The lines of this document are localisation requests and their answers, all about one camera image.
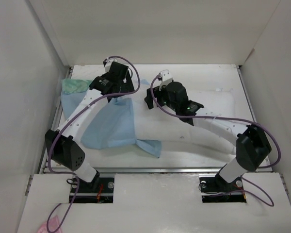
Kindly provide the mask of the light blue pillowcase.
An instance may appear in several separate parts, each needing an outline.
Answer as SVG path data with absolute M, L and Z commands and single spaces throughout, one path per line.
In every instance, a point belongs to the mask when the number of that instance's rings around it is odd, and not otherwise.
M 63 113 L 68 118 L 85 97 L 91 80 L 64 79 L 61 101 Z M 100 100 L 95 104 L 97 115 L 93 118 L 79 142 L 89 149 L 106 149 L 126 145 L 137 145 L 145 152 L 159 158 L 161 141 L 153 138 L 138 139 L 134 128 L 133 102 L 127 96 Z

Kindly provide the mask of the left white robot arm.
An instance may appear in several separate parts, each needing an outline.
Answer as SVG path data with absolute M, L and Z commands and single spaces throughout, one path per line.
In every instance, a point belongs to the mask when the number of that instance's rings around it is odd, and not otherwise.
M 104 74 L 90 82 L 85 96 L 65 123 L 45 134 L 48 161 L 66 167 L 68 173 L 74 175 L 77 184 L 82 182 L 82 187 L 90 193 L 98 189 L 99 172 L 86 161 L 85 152 L 79 143 L 96 115 L 95 104 L 100 100 L 109 102 L 138 90 L 131 80 L 131 63 L 122 64 L 112 57 L 104 61 L 104 67 Z

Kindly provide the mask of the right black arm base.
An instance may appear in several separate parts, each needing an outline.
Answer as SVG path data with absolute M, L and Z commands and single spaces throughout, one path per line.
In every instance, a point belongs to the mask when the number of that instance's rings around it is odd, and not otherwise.
M 246 203 L 241 177 L 227 183 L 218 175 L 200 177 L 198 189 L 201 191 L 203 203 Z

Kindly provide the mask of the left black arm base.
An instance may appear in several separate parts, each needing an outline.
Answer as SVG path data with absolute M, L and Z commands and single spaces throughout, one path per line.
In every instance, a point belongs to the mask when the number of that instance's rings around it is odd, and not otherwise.
M 114 177 L 99 177 L 93 183 L 80 180 L 74 203 L 113 203 Z

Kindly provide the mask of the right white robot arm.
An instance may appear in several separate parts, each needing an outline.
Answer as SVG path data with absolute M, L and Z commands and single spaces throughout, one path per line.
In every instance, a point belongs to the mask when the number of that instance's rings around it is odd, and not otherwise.
M 149 109 L 155 105 L 168 107 L 172 115 L 193 127 L 199 127 L 227 140 L 236 148 L 236 157 L 224 165 L 211 181 L 219 192 L 227 191 L 239 177 L 254 172 L 272 151 L 264 130 L 254 122 L 243 125 L 241 119 L 219 117 L 201 103 L 192 101 L 179 82 L 150 87 L 145 102 Z

